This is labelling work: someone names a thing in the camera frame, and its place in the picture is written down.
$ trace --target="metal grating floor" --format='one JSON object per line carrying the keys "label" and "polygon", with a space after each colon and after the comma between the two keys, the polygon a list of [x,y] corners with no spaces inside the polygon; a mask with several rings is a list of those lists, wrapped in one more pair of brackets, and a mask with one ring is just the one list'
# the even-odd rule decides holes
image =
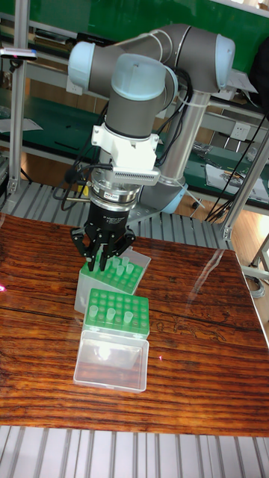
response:
{"label": "metal grating floor", "polygon": [[0,427],[1,478],[268,478],[269,438]]}
{"label": "metal grating floor", "polygon": [[[21,187],[3,205],[2,212],[25,219],[47,221],[49,223],[81,226],[87,219],[89,205],[78,203],[68,212],[61,210],[61,201],[52,197],[53,188],[38,183],[21,181]],[[177,214],[149,211],[147,218],[140,220],[136,208],[131,211],[129,225],[137,236],[170,240],[194,246],[231,249],[225,241],[218,224],[202,223],[197,219]]]}

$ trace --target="aluminum pole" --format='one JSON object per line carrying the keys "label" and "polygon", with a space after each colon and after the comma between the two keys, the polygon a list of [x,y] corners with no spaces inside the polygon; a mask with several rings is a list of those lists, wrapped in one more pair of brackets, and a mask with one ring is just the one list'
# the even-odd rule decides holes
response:
{"label": "aluminum pole", "polygon": [[[28,48],[28,26],[30,14],[30,0],[16,0],[14,48]],[[20,164],[22,154],[22,121],[25,96],[26,62],[15,69],[12,80],[11,99],[11,129],[10,129],[10,180],[7,186],[8,193],[15,193],[20,181]]]}
{"label": "aluminum pole", "polygon": [[232,236],[232,227],[235,224],[239,214],[241,213],[247,199],[260,176],[262,170],[265,167],[265,163],[269,158],[269,130],[262,141],[261,146],[257,152],[257,155],[247,173],[244,182],[238,191],[235,200],[232,203],[232,207],[227,214],[226,219],[223,221],[221,229],[223,231],[223,237],[225,240],[230,240]]}
{"label": "aluminum pole", "polygon": [[[183,119],[180,135],[171,146],[170,151],[167,153],[167,158],[164,164],[161,166],[160,182],[170,184],[174,181],[180,181],[182,178],[209,100],[209,93],[194,91],[190,105],[188,106]],[[178,108],[181,103],[182,102],[179,99],[176,104],[176,108]],[[179,118],[174,118],[172,121],[164,148],[167,148],[167,146],[170,144],[179,121],[180,116]]]}

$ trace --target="white mount bracket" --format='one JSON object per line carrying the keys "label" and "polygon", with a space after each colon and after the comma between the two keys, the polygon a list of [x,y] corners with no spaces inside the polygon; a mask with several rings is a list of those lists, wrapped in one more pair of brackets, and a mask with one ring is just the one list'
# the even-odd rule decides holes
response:
{"label": "white mount bracket", "polygon": [[151,134],[145,140],[135,140],[112,133],[103,123],[93,127],[91,141],[111,155],[113,171],[109,173],[110,181],[150,186],[157,183],[160,176],[160,171],[154,168],[157,134]]}

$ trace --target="cable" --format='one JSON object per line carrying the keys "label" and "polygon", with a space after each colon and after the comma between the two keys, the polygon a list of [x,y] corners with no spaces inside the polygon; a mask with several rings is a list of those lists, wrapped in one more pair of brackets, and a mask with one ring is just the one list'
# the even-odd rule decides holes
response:
{"label": "cable", "polygon": [[[102,121],[104,119],[104,116],[106,115],[106,112],[108,110],[108,103],[109,102],[106,102],[104,108],[102,109],[100,115],[98,116],[98,119],[97,119],[97,124],[102,124]],[[78,199],[81,198],[82,194],[83,194],[83,191],[84,191],[84,188],[85,188],[85,185],[87,183],[87,180],[89,179],[89,175],[90,175],[90,171],[94,168],[94,167],[99,167],[101,169],[111,169],[112,166],[110,164],[95,164],[95,163],[91,163],[91,164],[88,164],[86,167],[84,168],[81,168],[79,171],[77,171],[76,167],[79,165],[79,163],[81,162],[83,156],[82,156],[82,153],[83,151],[85,150],[85,148],[87,147],[90,139],[91,139],[91,136],[92,136],[92,130],[89,134],[89,136],[87,137],[84,145],[82,146],[80,152],[78,153],[76,159],[74,160],[74,163],[72,164],[71,168],[66,171],[66,174],[65,174],[65,177],[64,179],[61,181],[61,183],[53,190],[53,198],[56,199],[57,201],[62,201],[62,204],[61,204],[61,209],[63,211],[68,211],[69,209],[73,208],[75,206],[75,202],[73,204],[71,204],[70,206],[68,206],[67,208],[64,209],[64,204],[67,200],[67,197],[69,195],[69,192],[71,191],[72,189],[72,186],[75,184],[75,182],[77,181],[78,179],[78,174],[80,175],[83,171],[85,171],[86,169],[89,169],[89,172],[87,174],[87,177],[84,179],[84,186],[83,188],[81,189],[79,195],[78,195]],[[94,152],[93,152],[93,160],[95,161],[97,158],[94,158],[95,156],[95,153],[97,151],[97,147],[96,146],[90,146],[90,148],[87,150],[86,152],[86,155],[87,153],[92,149],[94,148]],[[67,182],[69,183],[69,186],[68,188],[65,190],[64,194],[62,196],[58,196],[57,193],[59,191],[59,189],[61,189],[64,185],[64,183]]]}
{"label": "cable", "polygon": [[[256,129],[255,134],[253,135],[252,140],[250,141],[250,144],[249,144],[249,145],[247,146],[247,148],[244,150],[243,155],[241,156],[240,160],[239,160],[238,163],[236,164],[234,170],[232,171],[230,177],[228,178],[227,183],[225,184],[225,186],[224,186],[224,188],[222,189],[222,191],[221,191],[219,197],[217,198],[217,201],[213,204],[211,210],[209,211],[207,217],[205,218],[205,221],[208,221],[208,220],[209,220],[209,218],[212,216],[213,211],[214,211],[215,207],[217,206],[218,202],[222,199],[224,192],[226,191],[226,189],[227,189],[228,186],[229,186],[229,183],[230,183],[231,180],[232,180],[232,177],[234,176],[234,174],[235,174],[235,172],[236,172],[236,170],[237,170],[239,164],[243,161],[245,155],[247,154],[248,150],[250,149],[250,147],[251,147],[253,141],[255,140],[257,134],[259,133],[259,130],[260,130],[260,128],[262,127],[262,123],[265,121],[265,118],[266,118],[266,116],[268,115],[268,113],[269,113],[269,111],[263,116],[261,122],[259,123],[258,128]],[[235,199],[236,194],[237,194],[237,193],[234,194],[234,196],[230,199],[230,201],[233,201],[233,200]]]}
{"label": "cable", "polygon": [[259,299],[260,297],[263,297],[265,295],[265,287],[262,284],[262,281],[258,279],[258,277],[253,277],[253,276],[247,276],[245,275],[249,280],[254,281],[255,284],[258,286],[257,291],[250,291],[253,299]]}
{"label": "cable", "polygon": [[65,202],[67,200],[67,197],[69,196],[69,193],[72,189],[72,186],[77,182],[78,180],[78,177],[85,171],[85,170],[89,170],[88,171],[88,174],[86,176],[86,178],[83,178],[83,181],[84,181],[84,184],[83,184],[83,187],[78,195],[78,199],[81,198],[82,194],[83,194],[83,191],[84,191],[84,188],[86,186],[86,183],[87,183],[87,180],[89,178],[89,175],[90,175],[90,172],[91,170],[93,170],[95,167],[98,167],[99,169],[101,170],[112,170],[113,167],[112,167],[112,164],[88,164],[87,166],[81,168],[79,171],[74,171],[74,175],[73,177],[69,177],[69,186],[68,188],[64,191],[64,194],[62,196],[57,196],[57,192],[59,191],[59,189],[61,187],[63,187],[64,183],[67,182],[66,181],[66,178],[63,179],[63,181],[59,184],[59,186],[57,186],[54,191],[53,191],[53,194],[52,194],[52,197],[54,199],[56,199],[57,201],[62,201],[61,203],[61,210],[62,211],[68,211],[69,209],[73,208],[76,204],[76,202],[73,202],[72,204],[70,204],[69,206],[67,206],[67,208],[64,208],[64,205],[65,205]]}
{"label": "cable", "polygon": [[30,183],[33,182],[33,180],[30,178],[30,176],[28,176],[28,174],[27,174],[22,168],[21,168],[21,173],[26,177],[26,179],[27,179]]}
{"label": "cable", "polygon": [[[177,74],[178,74],[179,77],[182,77],[184,79],[184,81],[187,83],[187,91],[186,91],[184,100],[187,100],[187,102],[190,103],[192,95],[193,95],[193,88],[192,88],[192,84],[191,84],[191,78],[190,78],[189,74],[186,71],[184,71],[183,69],[179,69],[177,71]],[[156,161],[156,163],[155,163],[156,166],[160,167],[165,162],[168,152],[170,151],[170,149],[171,149],[172,145],[175,143],[175,141],[178,139],[178,137],[179,137],[179,135],[182,131],[182,123],[183,123],[183,119],[184,119],[184,116],[185,116],[185,113],[186,113],[187,109],[188,109],[187,104],[186,105],[180,105],[180,107],[173,113],[173,115],[157,131],[157,134],[159,134],[159,132],[162,131],[162,129],[165,127],[166,124],[168,124],[170,121],[172,121],[172,119],[177,117],[180,112],[182,112],[181,116],[180,116],[180,119],[179,119],[179,122],[178,122],[178,124],[176,126],[176,129],[174,131],[173,137],[172,137],[169,145],[165,149],[164,153]]]}
{"label": "cable", "polygon": [[[96,121],[98,125],[99,125],[100,123],[102,123],[103,118],[104,118],[104,115],[106,114],[107,110],[108,110],[108,102],[106,102],[104,108],[102,109],[100,115],[98,116],[98,119],[97,119],[97,121]],[[75,169],[76,166],[78,166],[78,164],[81,162],[82,153],[83,153],[83,151],[85,150],[85,148],[87,147],[88,143],[90,142],[91,136],[92,136],[92,130],[91,130],[89,136],[87,137],[87,139],[86,139],[84,145],[82,146],[82,148],[81,148],[79,154],[77,155],[77,157],[76,157],[76,159],[75,159],[75,161],[74,161],[74,163],[73,163],[72,168]],[[88,153],[92,148],[93,148],[93,146],[91,146],[91,147],[87,150],[86,155],[87,155],[87,153]]]}

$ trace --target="clear plastic lid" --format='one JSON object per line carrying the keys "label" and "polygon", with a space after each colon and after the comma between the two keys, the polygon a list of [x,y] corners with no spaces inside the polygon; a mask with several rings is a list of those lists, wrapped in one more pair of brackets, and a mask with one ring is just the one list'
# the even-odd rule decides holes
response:
{"label": "clear plastic lid", "polygon": [[84,330],[74,383],[140,393],[146,390],[149,342]]}

